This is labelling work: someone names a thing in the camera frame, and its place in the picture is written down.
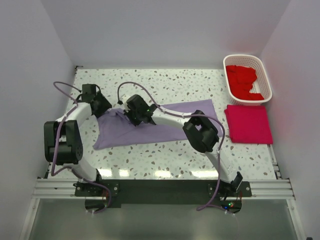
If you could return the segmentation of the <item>purple t shirt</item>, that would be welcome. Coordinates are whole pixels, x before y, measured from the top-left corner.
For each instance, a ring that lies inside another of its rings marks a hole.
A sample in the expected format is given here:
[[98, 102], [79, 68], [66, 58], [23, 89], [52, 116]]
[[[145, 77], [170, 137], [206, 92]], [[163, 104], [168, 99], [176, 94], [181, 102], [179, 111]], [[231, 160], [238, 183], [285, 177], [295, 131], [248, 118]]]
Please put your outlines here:
[[[165, 104], [163, 107], [184, 113], [194, 113], [196, 110], [200, 110], [208, 116], [217, 118], [211, 99]], [[187, 139], [183, 130], [173, 126], [146, 123], [134, 126], [123, 114], [121, 108], [113, 108], [106, 111], [104, 115], [97, 119], [97, 122], [99, 135], [93, 145], [94, 150]]]

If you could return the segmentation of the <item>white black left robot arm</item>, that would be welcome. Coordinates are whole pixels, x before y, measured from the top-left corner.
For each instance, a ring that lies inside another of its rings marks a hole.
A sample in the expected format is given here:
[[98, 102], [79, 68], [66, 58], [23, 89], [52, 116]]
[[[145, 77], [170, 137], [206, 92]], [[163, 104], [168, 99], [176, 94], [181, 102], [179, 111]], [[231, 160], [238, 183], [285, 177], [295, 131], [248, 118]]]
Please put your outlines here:
[[81, 183], [99, 183], [99, 171], [83, 157], [80, 127], [91, 116], [99, 119], [112, 105], [96, 84], [83, 84], [77, 91], [77, 98], [70, 97], [73, 105], [68, 112], [44, 123], [44, 156], [51, 163], [53, 177], [69, 170]]

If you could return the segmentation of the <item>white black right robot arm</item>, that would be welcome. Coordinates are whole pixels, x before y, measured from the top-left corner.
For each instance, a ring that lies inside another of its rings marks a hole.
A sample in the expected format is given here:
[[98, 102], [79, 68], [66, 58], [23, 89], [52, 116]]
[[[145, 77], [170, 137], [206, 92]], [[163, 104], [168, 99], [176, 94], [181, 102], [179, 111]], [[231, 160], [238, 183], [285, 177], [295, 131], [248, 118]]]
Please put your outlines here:
[[137, 94], [133, 96], [124, 94], [119, 98], [118, 103], [124, 106], [124, 115], [135, 126], [145, 123], [183, 130], [193, 149], [205, 154], [218, 171], [222, 186], [231, 192], [238, 190], [243, 177], [222, 150], [225, 130], [218, 120], [205, 115], [200, 110], [194, 113], [178, 112], [156, 103], [148, 105]]

